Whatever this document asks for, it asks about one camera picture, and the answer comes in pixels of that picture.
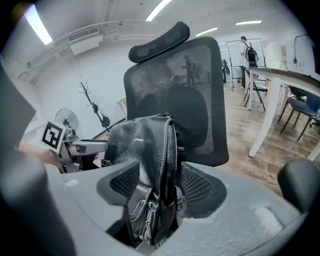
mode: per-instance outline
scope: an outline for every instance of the mesh chair back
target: mesh chair back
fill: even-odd
[[[182,161],[219,166],[229,160],[221,55],[217,41],[185,42],[124,75],[127,118],[170,115]]]

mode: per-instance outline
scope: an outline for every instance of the black leather backpack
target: black leather backpack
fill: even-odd
[[[140,162],[139,184],[128,203],[130,226],[137,244],[156,245],[169,236],[176,210],[183,208],[181,190],[175,186],[174,121],[154,115],[122,122],[112,128],[108,144],[105,159],[113,164]]]

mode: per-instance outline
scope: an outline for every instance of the black cushion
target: black cushion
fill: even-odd
[[[145,62],[159,54],[177,47],[188,40],[189,36],[189,27],[182,21],[179,21],[173,28],[159,36],[157,39],[132,47],[129,51],[129,60],[134,63]]]

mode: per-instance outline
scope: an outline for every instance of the wooden floor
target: wooden floor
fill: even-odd
[[[293,129],[297,117],[297,113],[294,113],[286,129],[280,134],[291,110],[288,106],[278,124],[280,114],[280,106],[278,106],[272,126],[262,146],[254,157],[249,157],[249,151],[258,136],[265,112],[255,94],[253,95],[252,110],[248,110],[248,106],[244,107],[245,93],[246,90],[241,89],[240,84],[236,85],[234,91],[231,90],[230,84],[226,84],[224,103],[229,161],[218,168],[255,180],[272,189],[278,195],[282,195],[277,182],[279,170],[287,162],[306,158],[310,154],[320,140],[319,127],[308,127],[300,141],[296,142],[308,118],[301,114]],[[264,93],[261,96],[263,100],[266,99]],[[103,134],[97,139],[105,140],[106,138],[106,134]]]

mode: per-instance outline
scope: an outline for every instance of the electric fan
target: electric fan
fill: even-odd
[[[62,108],[55,115],[55,121],[67,128],[76,130],[78,128],[78,119],[70,109]]]

